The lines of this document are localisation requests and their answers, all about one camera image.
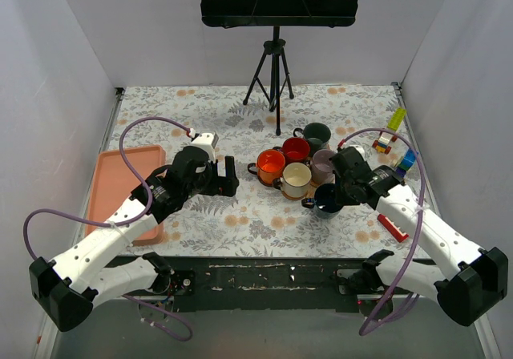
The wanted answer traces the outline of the dark blue cup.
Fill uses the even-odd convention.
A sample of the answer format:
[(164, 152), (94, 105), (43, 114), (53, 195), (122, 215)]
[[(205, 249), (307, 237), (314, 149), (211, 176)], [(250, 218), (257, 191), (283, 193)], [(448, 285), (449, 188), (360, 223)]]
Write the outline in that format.
[(333, 183), (317, 187), (313, 197), (302, 199), (301, 205), (313, 210), (313, 214), (323, 220), (334, 218), (343, 208), (336, 201), (336, 185)]

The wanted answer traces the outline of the lilac purple cup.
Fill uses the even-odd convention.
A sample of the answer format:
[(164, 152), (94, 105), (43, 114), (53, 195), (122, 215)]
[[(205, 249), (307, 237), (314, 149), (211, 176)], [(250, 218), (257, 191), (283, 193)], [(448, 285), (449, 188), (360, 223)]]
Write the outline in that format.
[(330, 183), (333, 179), (333, 165), (331, 158), (336, 153), (329, 149), (318, 150), (310, 161), (312, 181), (317, 185)]

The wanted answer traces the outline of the orange cup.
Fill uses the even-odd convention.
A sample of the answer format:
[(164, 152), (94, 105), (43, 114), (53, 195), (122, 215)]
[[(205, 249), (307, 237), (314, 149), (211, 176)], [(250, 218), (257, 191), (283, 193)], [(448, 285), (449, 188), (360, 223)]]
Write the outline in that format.
[(280, 151), (268, 149), (258, 155), (255, 163), (247, 165), (247, 171), (256, 175), (263, 185), (272, 187), (273, 181), (282, 176), (285, 165), (285, 157)]

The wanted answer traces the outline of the cream white cup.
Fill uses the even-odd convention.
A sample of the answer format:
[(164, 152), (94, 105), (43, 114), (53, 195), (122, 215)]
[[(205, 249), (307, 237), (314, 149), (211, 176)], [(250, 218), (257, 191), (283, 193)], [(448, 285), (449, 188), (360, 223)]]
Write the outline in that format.
[(309, 190), (312, 173), (304, 163), (287, 165), (282, 176), (273, 181), (273, 187), (284, 191), (290, 196), (302, 196)]

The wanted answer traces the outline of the dark green cup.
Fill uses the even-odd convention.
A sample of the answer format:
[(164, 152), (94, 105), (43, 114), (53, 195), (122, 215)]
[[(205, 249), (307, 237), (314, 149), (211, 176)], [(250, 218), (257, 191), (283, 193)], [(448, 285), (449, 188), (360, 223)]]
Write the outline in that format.
[(310, 152), (315, 153), (328, 146), (331, 130), (323, 123), (309, 123), (303, 128), (295, 128), (293, 136), (305, 139), (309, 144)]

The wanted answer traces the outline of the red cup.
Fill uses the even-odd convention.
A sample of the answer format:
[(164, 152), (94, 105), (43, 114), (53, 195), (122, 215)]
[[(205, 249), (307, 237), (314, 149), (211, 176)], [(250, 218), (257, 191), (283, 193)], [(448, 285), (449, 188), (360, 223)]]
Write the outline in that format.
[(291, 137), (286, 139), (282, 145), (273, 147), (273, 150), (279, 151), (285, 157), (287, 164), (303, 163), (309, 157), (310, 146), (305, 139)]

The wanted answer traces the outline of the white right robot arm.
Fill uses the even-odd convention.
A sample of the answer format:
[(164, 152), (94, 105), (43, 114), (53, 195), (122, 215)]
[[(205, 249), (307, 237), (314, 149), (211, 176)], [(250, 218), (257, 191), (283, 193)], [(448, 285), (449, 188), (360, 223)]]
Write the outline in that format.
[(356, 147), (341, 149), (330, 161), (338, 204), (370, 206), (412, 236), (412, 242), (434, 262), (407, 263), (381, 250), (356, 272), (343, 274), (347, 290), (378, 293), (397, 286), (436, 302), (462, 326), (472, 325), (507, 295), (508, 259), (499, 248), (480, 247), (422, 208), (391, 167), (370, 168)]

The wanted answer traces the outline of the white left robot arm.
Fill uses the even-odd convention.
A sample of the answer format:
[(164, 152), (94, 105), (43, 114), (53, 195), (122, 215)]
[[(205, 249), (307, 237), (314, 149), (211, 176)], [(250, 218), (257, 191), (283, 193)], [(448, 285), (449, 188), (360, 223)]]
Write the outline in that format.
[(154, 170), (89, 236), (51, 260), (39, 257), (31, 263), (33, 297), (59, 331), (74, 329), (95, 307), (118, 296), (138, 290), (160, 295), (169, 289), (174, 270), (155, 252), (114, 268), (108, 263), (193, 196), (233, 197), (239, 186), (234, 158), (225, 157), (224, 175), (217, 167), (203, 148), (185, 147), (172, 163)]

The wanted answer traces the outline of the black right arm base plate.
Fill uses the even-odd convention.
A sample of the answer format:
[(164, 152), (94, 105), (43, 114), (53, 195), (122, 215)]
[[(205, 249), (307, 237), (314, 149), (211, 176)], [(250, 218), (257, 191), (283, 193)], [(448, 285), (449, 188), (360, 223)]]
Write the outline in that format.
[(364, 269), (338, 269), (335, 277), (341, 295), (383, 295), (389, 288), (377, 273)]

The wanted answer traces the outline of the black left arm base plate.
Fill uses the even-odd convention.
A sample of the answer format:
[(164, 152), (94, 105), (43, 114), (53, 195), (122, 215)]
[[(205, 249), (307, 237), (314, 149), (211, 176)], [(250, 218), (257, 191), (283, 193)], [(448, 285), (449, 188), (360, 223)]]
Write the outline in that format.
[(172, 270), (164, 294), (168, 297), (191, 296), (195, 292), (196, 273), (192, 270)]

